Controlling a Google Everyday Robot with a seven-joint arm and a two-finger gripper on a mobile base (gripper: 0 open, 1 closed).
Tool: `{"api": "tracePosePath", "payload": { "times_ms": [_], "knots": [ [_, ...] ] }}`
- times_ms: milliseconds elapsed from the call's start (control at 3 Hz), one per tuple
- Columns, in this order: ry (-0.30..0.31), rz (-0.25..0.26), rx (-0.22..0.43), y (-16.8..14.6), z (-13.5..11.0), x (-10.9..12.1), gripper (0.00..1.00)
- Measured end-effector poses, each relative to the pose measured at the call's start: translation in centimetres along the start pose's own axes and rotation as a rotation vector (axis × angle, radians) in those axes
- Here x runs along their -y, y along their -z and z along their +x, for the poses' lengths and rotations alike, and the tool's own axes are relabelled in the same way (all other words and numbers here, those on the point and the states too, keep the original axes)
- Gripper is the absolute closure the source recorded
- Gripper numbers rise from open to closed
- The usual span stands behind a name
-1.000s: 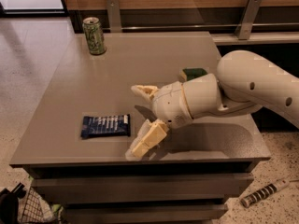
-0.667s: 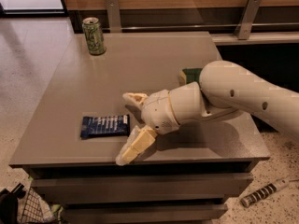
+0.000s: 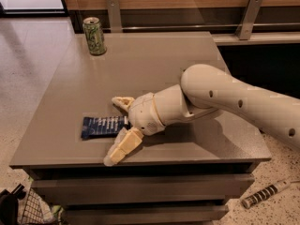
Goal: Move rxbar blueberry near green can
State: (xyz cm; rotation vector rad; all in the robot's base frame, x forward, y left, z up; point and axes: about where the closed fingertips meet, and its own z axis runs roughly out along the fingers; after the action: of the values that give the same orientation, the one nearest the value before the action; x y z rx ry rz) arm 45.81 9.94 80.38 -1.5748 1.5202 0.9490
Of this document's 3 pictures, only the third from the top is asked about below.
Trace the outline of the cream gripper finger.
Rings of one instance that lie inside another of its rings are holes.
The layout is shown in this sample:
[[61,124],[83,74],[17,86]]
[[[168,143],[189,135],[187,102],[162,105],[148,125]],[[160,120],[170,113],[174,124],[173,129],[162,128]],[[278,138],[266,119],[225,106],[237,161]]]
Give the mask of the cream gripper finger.
[[130,152],[136,149],[143,141],[143,134],[135,127],[122,128],[114,140],[113,146],[105,156],[105,166],[113,166],[119,163]]
[[122,109],[125,112],[128,112],[131,104],[135,101],[134,97],[113,97],[112,103]]

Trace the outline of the white rounded gripper body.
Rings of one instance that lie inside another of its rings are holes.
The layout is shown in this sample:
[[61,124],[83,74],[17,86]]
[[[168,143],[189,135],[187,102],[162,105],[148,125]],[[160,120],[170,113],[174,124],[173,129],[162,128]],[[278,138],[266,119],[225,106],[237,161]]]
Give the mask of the white rounded gripper body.
[[137,97],[128,110],[128,120],[143,135],[151,136],[165,129],[155,106],[154,94]]

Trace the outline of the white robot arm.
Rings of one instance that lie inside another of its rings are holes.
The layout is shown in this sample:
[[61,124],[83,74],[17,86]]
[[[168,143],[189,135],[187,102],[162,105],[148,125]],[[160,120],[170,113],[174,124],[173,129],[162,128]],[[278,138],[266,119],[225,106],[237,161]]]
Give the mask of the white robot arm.
[[113,97],[112,103],[127,113],[131,127],[117,134],[104,158],[106,166],[118,164],[145,136],[216,110],[233,113],[291,147],[300,148],[297,98],[241,82],[229,72],[206,64],[188,67],[179,84],[137,98]]

